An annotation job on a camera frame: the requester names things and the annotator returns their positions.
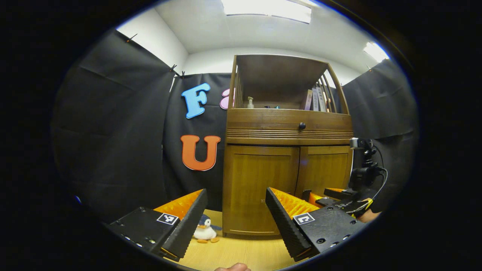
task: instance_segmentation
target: white wall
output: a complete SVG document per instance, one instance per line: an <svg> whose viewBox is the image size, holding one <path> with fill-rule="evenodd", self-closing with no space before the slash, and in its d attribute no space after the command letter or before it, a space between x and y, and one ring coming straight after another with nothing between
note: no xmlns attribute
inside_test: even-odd
<svg viewBox="0 0 482 271"><path fill-rule="evenodd" d="M133 41L146 48L168 66L172 67L176 64L177 67L174 70L181 74L188 53L155 9L147 10L118 26L117 31L129 38L137 34Z"/></svg>
<svg viewBox="0 0 482 271"><path fill-rule="evenodd" d="M190 54L184 63L184 71L186 71L186 74L232 72L233 58L235 54L283 54L328 62L333 68L338 81L342 85L347 84L351 80L361 75L360 72L352 68L323 57L270 48L225 48ZM334 83L329 76L327 76L327 79L330 86L334 86Z"/></svg>

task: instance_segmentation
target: finger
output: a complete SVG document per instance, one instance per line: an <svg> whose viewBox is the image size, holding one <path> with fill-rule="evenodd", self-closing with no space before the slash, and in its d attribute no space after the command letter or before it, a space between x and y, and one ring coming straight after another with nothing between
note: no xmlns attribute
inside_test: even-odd
<svg viewBox="0 0 482 271"><path fill-rule="evenodd" d="M240 262L229 268L230 271L246 271L246 269L248 269L248 266Z"/></svg>

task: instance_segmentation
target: black curtain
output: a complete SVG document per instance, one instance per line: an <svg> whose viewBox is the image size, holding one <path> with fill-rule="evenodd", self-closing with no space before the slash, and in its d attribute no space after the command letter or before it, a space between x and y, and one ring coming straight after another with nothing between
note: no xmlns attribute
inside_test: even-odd
<svg viewBox="0 0 482 271"><path fill-rule="evenodd" d="M170 68L114 30L68 72L51 122L57 168L109 223L168 202L162 135Z"/></svg>
<svg viewBox="0 0 482 271"><path fill-rule="evenodd" d="M383 60L347 83L343 92L354 136L373 139L379 149L373 160L388 170L387 182L371 207L373 212L386 210L413 168L419 137L415 97L403 71L391 60ZM355 161L359 159L363 155L354 156ZM381 187L382 182L383 177L378 177L374 187Z"/></svg>
<svg viewBox="0 0 482 271"><path fill-rule="evenodd" d="M206 73L176 77L169 97L167 117L164 126L164 168L166 189L170 199L206 188L208 194L207 209L221 211L223 189L223 162L226 136L226 110L221 108L222 93L229 89L231 73ZM207 102L199 105L204 113L186 118L186 100L181 94L203 83L210 86L205 91ZM182 161L183 143L181 136L198 136L195 157L197 161L206 160L207 144L205 136L218 136L216 163L206 171L191 170Z"/></svg>

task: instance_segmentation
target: blue letter f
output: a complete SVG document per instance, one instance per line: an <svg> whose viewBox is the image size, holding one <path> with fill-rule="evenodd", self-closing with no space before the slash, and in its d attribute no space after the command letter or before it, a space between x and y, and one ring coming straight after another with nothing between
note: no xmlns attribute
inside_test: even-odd
<svg viewBox="0 0 482 271"><path fill-rule="evenodd" d="M194 118L198 115L204 113L204 108L199 106L199 102L202 104L206 104L208 98L206 97L206 93L204 91L209 91L211 87L208 83L200 84L199 86L193 87L181 93L186 99L186 106L187 106L187 114L186 118Z"/></svg>

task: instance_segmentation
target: stuffed toy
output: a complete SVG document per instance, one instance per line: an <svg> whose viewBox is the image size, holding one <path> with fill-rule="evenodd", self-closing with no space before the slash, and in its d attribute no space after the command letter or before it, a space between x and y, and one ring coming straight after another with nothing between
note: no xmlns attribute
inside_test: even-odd
<svg viewBox="0 0 482 271"><path fill-rule="evenodd" d="M208 242L207 240L216 243L219 241L219 237L216 237L216 230L221 230L221 227L211 225L211 219L203 214L196 230L194 231L194 238L198 239L198 243L205 244Z"/></svg>

